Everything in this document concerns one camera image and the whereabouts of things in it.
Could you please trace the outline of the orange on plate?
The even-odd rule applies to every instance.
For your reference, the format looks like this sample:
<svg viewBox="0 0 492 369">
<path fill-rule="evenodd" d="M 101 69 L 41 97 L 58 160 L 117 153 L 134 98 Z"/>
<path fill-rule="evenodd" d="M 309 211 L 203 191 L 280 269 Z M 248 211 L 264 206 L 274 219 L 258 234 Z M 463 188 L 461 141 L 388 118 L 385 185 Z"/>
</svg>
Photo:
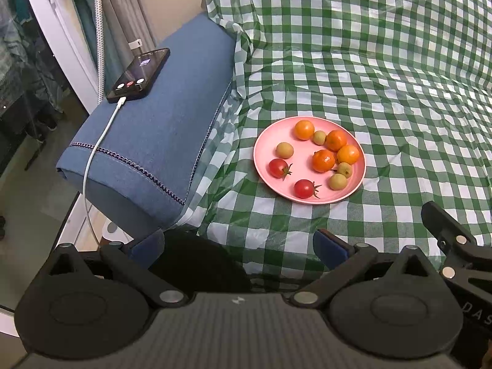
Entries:
<svg viewBox="0 0 492 369">
<path fill-rule="evenodd" d="M 309 120 L 299 120 L 294 126 L 294 136 L 301 141 L 307 141 L 314 135 L 314 124 Z"/>
</svg>

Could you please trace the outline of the grey curtain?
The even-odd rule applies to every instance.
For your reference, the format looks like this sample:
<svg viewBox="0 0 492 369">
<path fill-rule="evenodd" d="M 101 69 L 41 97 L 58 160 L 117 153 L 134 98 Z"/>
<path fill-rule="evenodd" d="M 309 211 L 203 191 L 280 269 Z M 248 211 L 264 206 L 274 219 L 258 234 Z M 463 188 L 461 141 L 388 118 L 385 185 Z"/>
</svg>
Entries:
<svg viewBox="0 0 492 369">
<path fill-rule="evenodd" d="M 92 59 L 97 60 L 94 0 L 73 0 Z M 142 42 L 141 50 L 155 49 L 154 37 L 140 0 L 102 0 L 104 81 L 108 92 L 133 60 L 130 43 Z"/>
</svg>

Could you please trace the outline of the pink round plate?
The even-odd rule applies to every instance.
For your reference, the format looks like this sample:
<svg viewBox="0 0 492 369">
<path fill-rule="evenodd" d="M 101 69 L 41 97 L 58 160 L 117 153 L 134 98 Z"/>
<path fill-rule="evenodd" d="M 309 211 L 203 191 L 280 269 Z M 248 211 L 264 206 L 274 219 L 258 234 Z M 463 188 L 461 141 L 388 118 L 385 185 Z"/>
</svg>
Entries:
<svg viewBox="0 0 492 369">
<path fill-rule="evenodd" d="M 314 124 L 314 131 L 321 130 L 326 133 L 333 130 L 344 130 L 346 132 L 347 144 L 355 145 L 361 154 L 358 161 L 351 165 L 353 174 L 348 179 L 347 187 L 340 191 L 331 190 L 328 186 L 328 179 L 333 176 L 337 168 L 337 158 L 334 167 L 326 173 L 318 173 L 311 167 L 312 156 L 321 149 L 327 149 L 324 145 L 318 146 L 312 142 L 312 138 L 301 141 L 294 136 L 294 126 L 299 120 L 309 120 Z M 292 174 L 285 179 L 272 177 L 268 172 L 268 163 L 279 158 L 275 154 L 275 148 L 280 142 L 288 142 L 294 147 L 294 155 L 290 159 L 284 159 L 291 164 Z M 340 125 L 330 122 L 327 119 L 318 117 L 287 117 L 276 121 L 265 128 L 258 136 L 253 148 L 253 163 L 261 179 L 276 194 L 283 196 L 293 202 L 306 203 L 311 205 L 322 205 L 339 202 L 354 193 L 362 184 L 366 174 L 366 160 L 361 145 L 356 138 Z M 319 185 L 318 198 L 300 199 L 294 195 L 294 184 L 300 179 L 308 179 Z"/>
</svg>

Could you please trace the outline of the small round orange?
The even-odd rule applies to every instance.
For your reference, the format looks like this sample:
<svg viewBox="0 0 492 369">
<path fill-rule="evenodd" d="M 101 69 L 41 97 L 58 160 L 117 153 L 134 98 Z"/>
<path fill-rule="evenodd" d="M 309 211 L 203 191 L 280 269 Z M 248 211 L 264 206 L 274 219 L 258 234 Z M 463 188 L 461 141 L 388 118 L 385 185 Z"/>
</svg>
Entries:
<svg viewBox="0 0 492 369">
<path fill-rule="evenodd" d="M 328 150 L 337 153 L 347 144 L 346 132 L 344 130 L 333 130 L 325 138 L 324 146 Z"/>
</svg>

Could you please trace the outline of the green longan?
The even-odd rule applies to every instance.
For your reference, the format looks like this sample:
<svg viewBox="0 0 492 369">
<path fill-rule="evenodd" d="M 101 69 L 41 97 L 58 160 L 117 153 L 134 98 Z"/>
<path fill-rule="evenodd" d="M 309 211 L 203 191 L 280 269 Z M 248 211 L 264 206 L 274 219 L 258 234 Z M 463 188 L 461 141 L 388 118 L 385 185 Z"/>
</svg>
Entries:
<svg viewBox="0 0 492 369">
<path fill-rule="evenodd" d="M 313 136 L 312 136 L 312 142 L 318 146 L 323 146 L 325 144 L 325 140 L 326 140 L 326 133 L 321 131 L 321 130 L 317 130 L 314 132 Z"/>
<path fill-rule="evenodd" d="M 335 173 L 328 179 L 328 186 L 331 190 L 340 191 L 347 187 L 348 179 L 341 173 Z"/>
<path fill-rule="evenodd" d="M 337 174 L 343 175 L 345 178 L 350 178 L 353 174 L 353 168 L 347 162 L 340 162 L 334 170 Z"/>
</svg>

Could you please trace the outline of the yellow orange kumquat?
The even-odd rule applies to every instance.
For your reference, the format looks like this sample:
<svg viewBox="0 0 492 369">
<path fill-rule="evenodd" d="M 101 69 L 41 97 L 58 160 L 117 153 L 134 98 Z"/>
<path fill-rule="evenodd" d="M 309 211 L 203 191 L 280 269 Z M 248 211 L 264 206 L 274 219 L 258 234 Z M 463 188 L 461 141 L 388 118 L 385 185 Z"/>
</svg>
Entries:
<svg viewBox="0 0 492 369">
<path fill-rule="evenodd" d="M 337 163 L 354 165 L 360 158 L 360 150 L 357 146 L 346 144 L 336 153 Z"/>
</svg>

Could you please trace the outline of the white door frame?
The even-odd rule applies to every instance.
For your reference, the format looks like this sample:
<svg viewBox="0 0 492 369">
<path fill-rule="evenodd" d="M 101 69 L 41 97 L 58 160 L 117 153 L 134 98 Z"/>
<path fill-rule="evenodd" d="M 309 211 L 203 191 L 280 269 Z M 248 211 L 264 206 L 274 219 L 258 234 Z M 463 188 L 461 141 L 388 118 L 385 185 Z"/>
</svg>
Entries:
<svg viewBox="0 0 492 369">
<path fill-rule="evenodd" d="M 88 113 L 97 108 L 97 70 L 73 0 L 29 0 L 45 39 Z"/>
</svg>

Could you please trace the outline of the green longan fruit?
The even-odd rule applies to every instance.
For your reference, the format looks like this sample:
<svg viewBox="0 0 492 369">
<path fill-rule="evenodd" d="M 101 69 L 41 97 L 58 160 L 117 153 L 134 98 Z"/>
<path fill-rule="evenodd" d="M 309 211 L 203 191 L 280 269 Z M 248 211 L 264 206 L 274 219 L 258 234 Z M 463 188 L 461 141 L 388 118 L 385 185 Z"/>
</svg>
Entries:
<svg viewBox="0 0 492 369">
<path fill-rule="evenodd" d="M 294 147 L 288 142 L 280 142 L 275 148 L 275 154 L 282 159 L 290 159 L 294 155 Z"/>
</svg>

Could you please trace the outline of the red cherry tomato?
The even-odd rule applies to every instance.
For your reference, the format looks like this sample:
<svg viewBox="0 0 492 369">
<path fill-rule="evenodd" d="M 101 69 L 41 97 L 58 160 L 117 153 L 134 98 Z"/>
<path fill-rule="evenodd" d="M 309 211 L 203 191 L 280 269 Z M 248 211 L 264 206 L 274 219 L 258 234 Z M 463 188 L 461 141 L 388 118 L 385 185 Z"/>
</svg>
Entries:
<svg viewBox="0 0 492 369">
<path fill-rule="evenodd" d="M 286 176 L 292 174 L 291 167 L 292 165 L 284 159 L 275 158 L 268 163 L 268 172 L 274 178 L 285 179 Z"/>
<path fill-rule="evenodd" d="M 308 179 L 300 179 L 294 184 L 294 195 L 300 199 L 318 198 L 319 185 Z"/>
</svg>

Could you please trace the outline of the black smartphone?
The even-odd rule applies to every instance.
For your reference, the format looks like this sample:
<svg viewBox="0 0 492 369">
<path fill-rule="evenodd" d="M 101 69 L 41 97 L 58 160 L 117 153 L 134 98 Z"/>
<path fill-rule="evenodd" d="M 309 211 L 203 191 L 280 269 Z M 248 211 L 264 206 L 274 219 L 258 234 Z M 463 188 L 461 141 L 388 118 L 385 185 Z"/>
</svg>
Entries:
<svg viewBox="0 0 492 369">
<path fill-rule="evenodd" d="M 109 103 L 121 97 L 127 101 L 146 97 L 170 56 L 169 48 L 159 48 L 133 58 L 106 96 Z"/>
</svg>

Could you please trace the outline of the red cherry tomato on plate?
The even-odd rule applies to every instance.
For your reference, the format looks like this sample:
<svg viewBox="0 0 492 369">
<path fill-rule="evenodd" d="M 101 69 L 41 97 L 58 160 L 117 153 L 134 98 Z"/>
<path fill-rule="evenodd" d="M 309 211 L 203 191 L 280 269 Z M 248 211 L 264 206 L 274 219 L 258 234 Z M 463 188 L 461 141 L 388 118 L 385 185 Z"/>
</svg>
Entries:
<svg viewBox="0 0 492 369">
<path fill-rule="evenodd" d="M 319 185 L 308 179 L 300 179 L 294 184 L 294 195 L 300 199 L 318 198 Z"/>
</svg>

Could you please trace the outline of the green white checkered cloth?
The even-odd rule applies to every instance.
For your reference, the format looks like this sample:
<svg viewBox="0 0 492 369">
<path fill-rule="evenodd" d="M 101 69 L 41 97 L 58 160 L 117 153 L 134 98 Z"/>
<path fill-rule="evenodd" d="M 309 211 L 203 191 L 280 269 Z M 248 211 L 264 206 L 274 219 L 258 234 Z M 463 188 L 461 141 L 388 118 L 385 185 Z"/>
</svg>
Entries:
<svg viewBox="0 0 492 369">
<path fill-rule="evenodd" d="M 205 0 L 234 41 L 233 95 L 211 132 L 179 224 L 248 273 L 313 279 L 328 228 L 382 252 L 441 254 L 420 210 L 437 202 L 491 243 L 491 0 Z M 361 187 L 330 206 L 277 196 L 253 166 L 269 124 L 297 115 L 347 128 Z"/>
</svg>

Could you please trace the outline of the orange with stem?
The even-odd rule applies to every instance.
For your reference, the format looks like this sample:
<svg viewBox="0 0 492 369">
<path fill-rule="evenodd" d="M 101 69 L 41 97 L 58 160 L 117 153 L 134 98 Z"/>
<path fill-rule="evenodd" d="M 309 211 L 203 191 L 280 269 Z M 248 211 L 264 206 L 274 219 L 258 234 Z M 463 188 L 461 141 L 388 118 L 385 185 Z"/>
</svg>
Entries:
<svg viewBox="0 0 492 369">
<path fill-rule="evenodd" d="M 336 163 L 335 154 L 327 149 L 321 149 L 312 156 L 311 167 L 318 173 L 330 171 Z"/>
</svg>

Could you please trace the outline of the phone holder stand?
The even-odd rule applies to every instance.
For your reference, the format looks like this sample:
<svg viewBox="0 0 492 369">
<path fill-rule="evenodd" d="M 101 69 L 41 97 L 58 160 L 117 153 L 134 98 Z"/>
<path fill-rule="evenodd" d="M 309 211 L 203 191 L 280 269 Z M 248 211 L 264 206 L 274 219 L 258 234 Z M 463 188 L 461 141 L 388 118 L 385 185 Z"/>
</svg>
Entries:
<svg viewBox="0 0 492 369">
<path fill-rule="evenodd" d="M 105 82 L 103 0 L 94 0 L 94 14 L 97 48 L 97 103 L 100 104 L 104 98 Z"/>
</svg>

